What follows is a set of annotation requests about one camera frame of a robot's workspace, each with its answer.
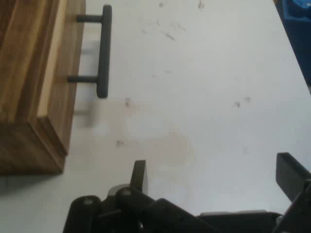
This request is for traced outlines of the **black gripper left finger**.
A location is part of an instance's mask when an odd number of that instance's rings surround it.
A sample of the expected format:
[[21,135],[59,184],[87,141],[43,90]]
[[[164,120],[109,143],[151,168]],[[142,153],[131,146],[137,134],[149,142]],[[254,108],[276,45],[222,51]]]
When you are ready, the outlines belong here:
[[212,233],[214,227],[165,199],[147,195],[145,160],[136,160],[129,184],[106,199],[82,196],[70,205],[65,233]]

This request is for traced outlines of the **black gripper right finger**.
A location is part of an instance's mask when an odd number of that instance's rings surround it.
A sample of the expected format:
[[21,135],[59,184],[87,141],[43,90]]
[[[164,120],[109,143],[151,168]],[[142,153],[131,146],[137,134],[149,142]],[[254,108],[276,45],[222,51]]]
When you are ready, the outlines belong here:
[[274,233],[309,233],[311,231],[311,173],[290,153],[276,156],[276,183],[291,201],[277,218]]

